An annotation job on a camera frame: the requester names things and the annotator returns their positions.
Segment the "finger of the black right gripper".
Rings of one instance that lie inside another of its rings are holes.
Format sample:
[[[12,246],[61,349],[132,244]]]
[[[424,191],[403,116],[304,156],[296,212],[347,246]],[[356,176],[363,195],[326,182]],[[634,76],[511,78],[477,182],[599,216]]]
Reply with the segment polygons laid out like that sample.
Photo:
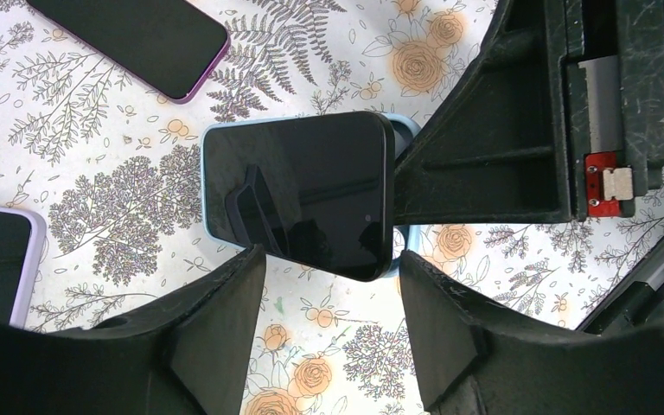
[[[501,1],[477,57],[395,168],[398,224],[573,216],[565,3]]]

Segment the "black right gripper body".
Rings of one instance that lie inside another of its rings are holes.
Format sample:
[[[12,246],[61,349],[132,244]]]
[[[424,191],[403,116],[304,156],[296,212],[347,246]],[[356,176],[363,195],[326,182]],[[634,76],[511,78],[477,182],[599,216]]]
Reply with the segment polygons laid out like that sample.
[[[565,3],[576,220],[630,217],[664,179],[664,1]]]

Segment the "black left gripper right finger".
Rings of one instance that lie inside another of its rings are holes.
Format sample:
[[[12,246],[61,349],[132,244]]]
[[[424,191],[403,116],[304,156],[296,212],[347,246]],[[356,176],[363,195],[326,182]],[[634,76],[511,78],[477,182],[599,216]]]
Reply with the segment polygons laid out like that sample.
[[[418,390],[431,414],[664,414],[664,321],[608,335],[553,326],[403,252]]]

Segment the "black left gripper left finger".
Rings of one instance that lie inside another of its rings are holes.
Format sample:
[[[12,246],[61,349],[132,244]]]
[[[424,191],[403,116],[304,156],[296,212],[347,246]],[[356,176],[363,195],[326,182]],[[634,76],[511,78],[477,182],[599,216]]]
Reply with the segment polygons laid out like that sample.
[[[261,246],[91,329],[0,323],[0,414],[237,414],[265,285]]]

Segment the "black phone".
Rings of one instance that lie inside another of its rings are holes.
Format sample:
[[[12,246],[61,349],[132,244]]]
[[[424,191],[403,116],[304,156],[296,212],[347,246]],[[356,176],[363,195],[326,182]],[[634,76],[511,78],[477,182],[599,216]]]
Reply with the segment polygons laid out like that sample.
[[[230,45],[222,24],[183,0],[33,0],[29,6],[179,103],[194,97]]]

